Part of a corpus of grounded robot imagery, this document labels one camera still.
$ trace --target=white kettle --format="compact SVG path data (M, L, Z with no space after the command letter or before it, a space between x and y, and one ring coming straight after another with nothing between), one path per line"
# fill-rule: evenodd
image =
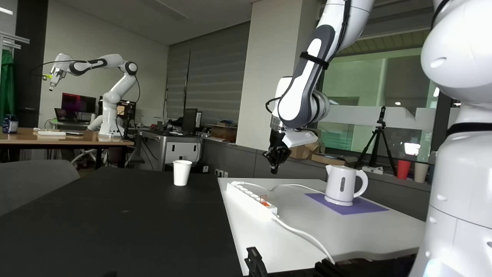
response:
M368 177L362 170L327 165L326 172L328 173L328 183L326 185L325 200L330 203L352 206L352 200L361 196L368 188ZM362 187L358 192L354 193L356 177L362 179Z

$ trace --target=kettle handle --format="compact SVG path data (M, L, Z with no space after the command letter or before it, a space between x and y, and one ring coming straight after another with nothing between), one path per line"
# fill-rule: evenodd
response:
M328 173L328 175L330 175L330 172L332 171L332 167L333 167L332 165L325 166L326 172Z
M357 170L357 172L355 172L355 176L357 176L360 179L362 179L362 187L361 187L361 189L358 192L354 193L354 198L359 197L364 192L366 192L366 189L368 188L368 182L369 182L368 176L362 170Z

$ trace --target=bottle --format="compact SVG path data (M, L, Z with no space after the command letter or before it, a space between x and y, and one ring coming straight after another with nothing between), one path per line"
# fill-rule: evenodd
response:
M3 119L1 130L7 134L17 133L17 128L19 127L19 120L15 114L8 114Z

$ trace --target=glass wall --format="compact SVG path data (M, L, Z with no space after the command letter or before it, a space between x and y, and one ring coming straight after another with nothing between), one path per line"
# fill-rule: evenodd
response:
M321 91L330 99L332 110L337 109L337 105L347 105L351 106L350 112L356 114L361 112L361 106L397 107L406 109L406 118L426 121L416 124L423 127L415 129L404 124L408 121L403 118L401 125L397 118L391 118L392 125L385 133L393 157L427 162L438 90L422 71L420 52L418 48L335 58L325 72ZM387 110L386 121L395 116L391 111L395 109ZM328 114L318 123L324 144L329 148L362 152L377 126L378 117L369 123L364 114L358 118L361 122L346 124L343 118ZM405 143L418 144L418 155L407 154ZM382 138L378 155L387 156Z

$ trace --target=wall outlet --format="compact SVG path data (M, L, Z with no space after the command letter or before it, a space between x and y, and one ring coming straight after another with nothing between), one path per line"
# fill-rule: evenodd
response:
M224 171L220 170L220 169L216 169L215 170L215 175L219 178L222 178L224 177Z

